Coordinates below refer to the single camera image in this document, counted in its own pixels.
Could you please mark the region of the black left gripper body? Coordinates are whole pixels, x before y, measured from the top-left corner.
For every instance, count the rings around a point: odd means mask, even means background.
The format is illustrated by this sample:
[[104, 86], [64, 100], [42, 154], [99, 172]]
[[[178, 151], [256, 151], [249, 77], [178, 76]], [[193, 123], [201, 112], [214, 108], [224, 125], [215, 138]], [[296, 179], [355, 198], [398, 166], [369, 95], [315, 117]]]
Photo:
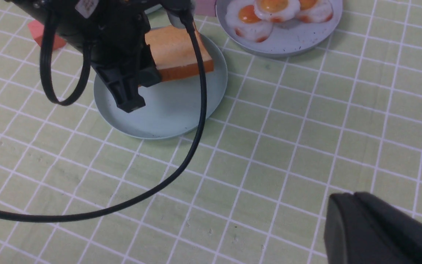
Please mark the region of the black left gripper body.
[[193, 22], [190, 0], [14, 0], [14, 5], [44, 26], [41, 59], [51, 65], [56, 37], [84, 54], [94, 66], [119, 66], [139, 59], [151, 31], [145, 11], [161, 5], [178, 29]]

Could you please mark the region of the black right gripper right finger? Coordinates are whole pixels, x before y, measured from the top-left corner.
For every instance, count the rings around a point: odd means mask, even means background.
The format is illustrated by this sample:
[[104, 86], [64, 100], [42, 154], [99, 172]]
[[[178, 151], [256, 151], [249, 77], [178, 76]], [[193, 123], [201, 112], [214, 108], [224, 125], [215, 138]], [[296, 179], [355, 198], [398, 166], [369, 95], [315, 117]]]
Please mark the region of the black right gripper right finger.
[[422, 264], [422, 223], [368, 192], [354, 197], [380, 225], [393, 244], [415, 264]]

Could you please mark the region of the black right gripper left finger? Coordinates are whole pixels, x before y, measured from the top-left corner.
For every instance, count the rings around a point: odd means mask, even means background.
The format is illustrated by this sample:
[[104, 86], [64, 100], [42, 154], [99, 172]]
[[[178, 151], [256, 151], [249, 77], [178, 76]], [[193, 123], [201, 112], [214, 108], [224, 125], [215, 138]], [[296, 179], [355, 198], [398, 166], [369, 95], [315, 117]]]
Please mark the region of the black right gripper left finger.
[[412, 264], [353, 194], [332, 194], [324, 243], [329, 264]]

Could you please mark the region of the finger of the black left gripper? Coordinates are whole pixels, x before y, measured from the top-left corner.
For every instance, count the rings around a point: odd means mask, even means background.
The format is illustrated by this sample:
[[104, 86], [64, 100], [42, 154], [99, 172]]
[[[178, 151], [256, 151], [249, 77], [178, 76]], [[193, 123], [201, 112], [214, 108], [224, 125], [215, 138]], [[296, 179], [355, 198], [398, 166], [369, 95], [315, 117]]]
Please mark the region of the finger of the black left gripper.
[[146, 106], [145, 99], [138, 92], [135, 71], [124, 66], [94, 66], [94, 70], [113, 96], [117, 108], [131, 113]]
[[143, 47], [140, 52], [138, 80], [139, 85], [143, 87], [151, 87], [162, 82], [162, 75], [157, 69], [149, 47]]

